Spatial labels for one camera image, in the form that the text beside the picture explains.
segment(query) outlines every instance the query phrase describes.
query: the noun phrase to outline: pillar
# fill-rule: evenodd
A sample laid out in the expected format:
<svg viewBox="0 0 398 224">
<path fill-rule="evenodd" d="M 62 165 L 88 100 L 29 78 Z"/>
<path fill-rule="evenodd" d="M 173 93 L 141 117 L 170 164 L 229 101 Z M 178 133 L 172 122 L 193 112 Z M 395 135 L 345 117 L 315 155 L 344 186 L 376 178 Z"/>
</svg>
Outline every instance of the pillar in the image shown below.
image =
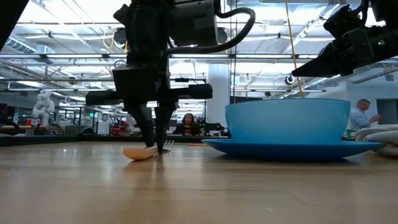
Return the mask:
<svg viewBox="0 0 398 224">
<path fill-rule="evenodd" d="M 230 74 L 228 64 L 209 64 L 208 83 L 213 87 L 213 98 L 207 101 L 207 122 L 220 123 L 227 128 L 225 120 L 225 106 L 230 101 Z"/>
</svg>

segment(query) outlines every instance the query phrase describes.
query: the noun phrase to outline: blue cup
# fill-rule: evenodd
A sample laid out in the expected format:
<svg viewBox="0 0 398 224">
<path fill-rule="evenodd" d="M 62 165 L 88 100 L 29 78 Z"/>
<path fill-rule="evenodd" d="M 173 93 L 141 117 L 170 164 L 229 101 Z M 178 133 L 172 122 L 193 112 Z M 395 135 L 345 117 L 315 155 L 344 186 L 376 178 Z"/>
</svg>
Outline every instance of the blue cup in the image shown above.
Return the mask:
<svg viewBox="0 0 398 224">
<path fill-rule="evenodd" d="M 233 139 L 284 144 L 340 141 L 349 111 L 348 101 L 319 98 L 249 101 L 225 108 Z"/>
</svg>

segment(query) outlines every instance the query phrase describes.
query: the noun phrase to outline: blue plate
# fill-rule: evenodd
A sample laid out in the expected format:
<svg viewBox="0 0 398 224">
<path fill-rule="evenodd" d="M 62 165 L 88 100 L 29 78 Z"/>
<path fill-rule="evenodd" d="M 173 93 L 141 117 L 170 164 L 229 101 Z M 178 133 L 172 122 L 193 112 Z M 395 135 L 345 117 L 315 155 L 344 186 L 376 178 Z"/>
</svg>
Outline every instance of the blue plate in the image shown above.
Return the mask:
<svg viewBox="0 0 398 224">
<path fill-rule="evenodd" d="M 235 139 L 205 139 L 208 146 L 230 156 L 282 161 L 328 161 L 379 147 L 378 142 L 338 141 L 314 144 L 243 143 Z"/>
</svg>

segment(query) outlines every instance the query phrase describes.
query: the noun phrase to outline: white cloth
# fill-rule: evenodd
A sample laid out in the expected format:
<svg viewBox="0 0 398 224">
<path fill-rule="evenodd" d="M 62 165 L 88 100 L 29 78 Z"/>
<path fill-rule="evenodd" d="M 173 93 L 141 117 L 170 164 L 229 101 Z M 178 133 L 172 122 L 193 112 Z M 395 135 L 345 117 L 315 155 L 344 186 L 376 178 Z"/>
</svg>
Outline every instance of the white cloth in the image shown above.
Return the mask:
<svg viewBox="0 0 398 224">
<path fill-rule="evenodd" d="M 383 156 L 398 157 L 398 125 L 376 125 L 351 134 L 357 141 L 381 142 L 383 147 L 374 151 Z"/>
</svg>

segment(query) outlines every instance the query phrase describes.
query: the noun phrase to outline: wooden surface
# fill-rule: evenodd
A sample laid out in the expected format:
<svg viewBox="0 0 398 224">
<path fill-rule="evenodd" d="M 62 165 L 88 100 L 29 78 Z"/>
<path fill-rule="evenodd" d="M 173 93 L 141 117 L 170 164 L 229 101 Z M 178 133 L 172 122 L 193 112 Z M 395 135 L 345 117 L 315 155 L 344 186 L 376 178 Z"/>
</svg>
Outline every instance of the wooden surface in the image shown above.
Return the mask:
<svg viewBox="0 0 398 224">
<path fill-rule="evenodd" d="M 130 163 L 126 146 L 0 147 L 0 223 L 397 223 L 397 160 L 238 161 L 176 144 Z"/>
</svg>

